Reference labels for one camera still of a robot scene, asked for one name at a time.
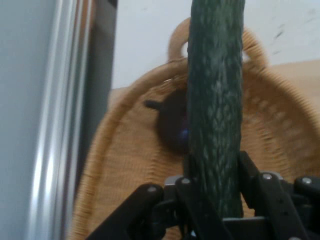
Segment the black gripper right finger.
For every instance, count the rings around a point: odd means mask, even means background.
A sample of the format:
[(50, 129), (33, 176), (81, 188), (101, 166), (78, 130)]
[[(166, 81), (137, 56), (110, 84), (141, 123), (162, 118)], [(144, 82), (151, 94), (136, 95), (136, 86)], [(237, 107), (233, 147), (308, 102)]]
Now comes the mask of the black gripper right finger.
[(240, 192), (273, 240), (320, 238), (320, 178), (301, 175), (292, 183), (278, 172), (260, 171), (246, 151), (238, 157)]

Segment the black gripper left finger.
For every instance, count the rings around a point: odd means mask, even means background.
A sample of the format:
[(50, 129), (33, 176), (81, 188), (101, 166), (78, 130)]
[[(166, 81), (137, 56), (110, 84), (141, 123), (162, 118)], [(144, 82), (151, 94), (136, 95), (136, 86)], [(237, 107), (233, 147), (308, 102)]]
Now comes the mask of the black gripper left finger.
[(173, 227), (183, 240), (233, 239), (201, 193), (192, 163), (185, 160), (187, 173), (168, 177), (164, 186), (148, 182), (137, 187), (86, 239), (163, 240)]

